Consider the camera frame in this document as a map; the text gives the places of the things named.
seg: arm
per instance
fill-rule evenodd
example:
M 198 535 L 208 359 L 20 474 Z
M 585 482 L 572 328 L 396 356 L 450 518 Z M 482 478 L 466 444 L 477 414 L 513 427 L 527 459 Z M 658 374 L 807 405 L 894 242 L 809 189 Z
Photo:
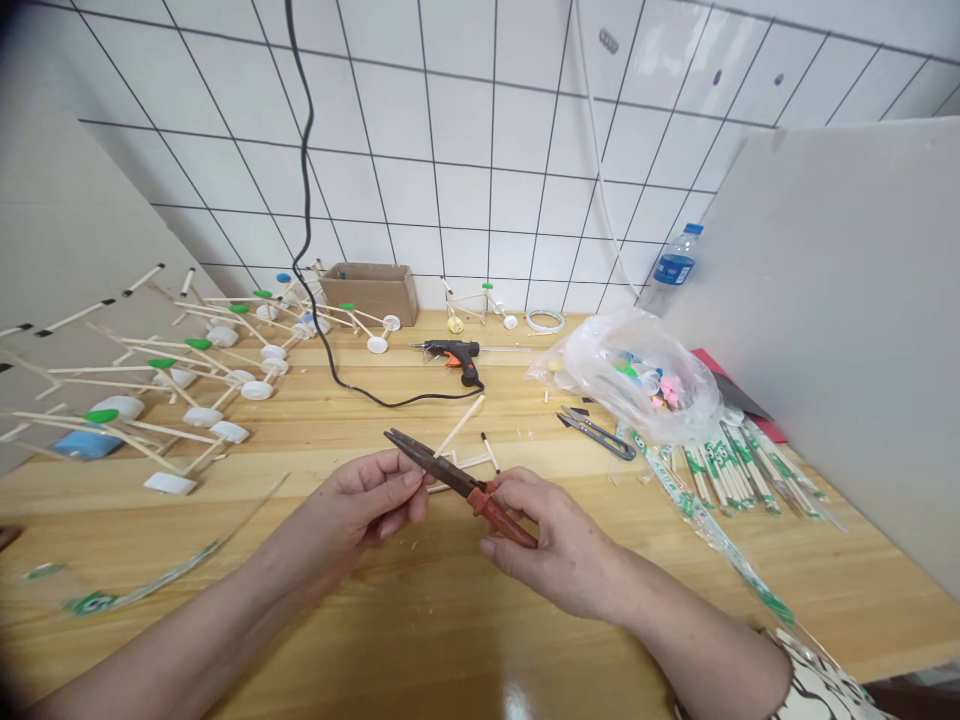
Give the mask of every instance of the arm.
M 363 554 L 426 514 L 422 470 L 398 450 L 345 464 L 235 572 L 40 703 L 31 720 L 202 717 Z
M 786 655 L 653 563 L 614 543 L 558 485 L 524 468 L 500 475 L 494 498 L 540 526 L 540 546 L 484 538 L 507 575 L 562 610 L 617 625 L 654 656 L 695 718 L 759 720 L 790 686 Z

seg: person's left hand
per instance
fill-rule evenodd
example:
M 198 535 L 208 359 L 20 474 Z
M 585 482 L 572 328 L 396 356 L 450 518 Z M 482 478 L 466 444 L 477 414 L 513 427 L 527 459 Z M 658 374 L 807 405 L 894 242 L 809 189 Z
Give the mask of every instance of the person's left hand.
M 424 519 L 429 479 L 399 450 L 351 460 L 281 523 L 248 565 L 278 599 L 294 594 L 315 604 L 364 550 Z

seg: person's right hand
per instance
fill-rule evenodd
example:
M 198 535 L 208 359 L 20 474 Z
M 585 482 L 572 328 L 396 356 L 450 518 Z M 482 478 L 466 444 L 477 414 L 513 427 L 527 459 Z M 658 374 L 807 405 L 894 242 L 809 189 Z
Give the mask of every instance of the person's right hand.
M 503 537 L 480 549 L 504 573 L 571 615 L 623 625 L 636 607 L 638 555 L 617 545 L 559 485 L 526 468 L 504 471 L 493 497 L 540 526 L 536 550 Z

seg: cardboard box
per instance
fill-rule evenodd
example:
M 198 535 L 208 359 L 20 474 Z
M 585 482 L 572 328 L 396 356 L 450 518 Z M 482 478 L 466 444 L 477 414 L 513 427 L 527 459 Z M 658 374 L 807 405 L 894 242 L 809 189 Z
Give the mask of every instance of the cardboard box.
M 404 327 L 417 322 L 417 293 L 406 265 L 337 263 L 320 278 L 320 287 L 328 305 L 353 303 L 379 318 L 396 315 Z

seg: patterned sleeve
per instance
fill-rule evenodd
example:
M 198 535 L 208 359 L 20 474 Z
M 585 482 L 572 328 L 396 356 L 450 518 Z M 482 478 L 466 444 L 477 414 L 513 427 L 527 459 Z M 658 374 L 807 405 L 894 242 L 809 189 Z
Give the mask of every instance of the patterned sleeve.
M 771 716 L 773 720 L 896 720 L 871 705 L 863 688 L 843 670 L 787 633 L 778 629 L 768 637 L 783 649 L 793 666 L 790 692 Z M 676 715 L 680 720 L 690 717 L 679 704 Z

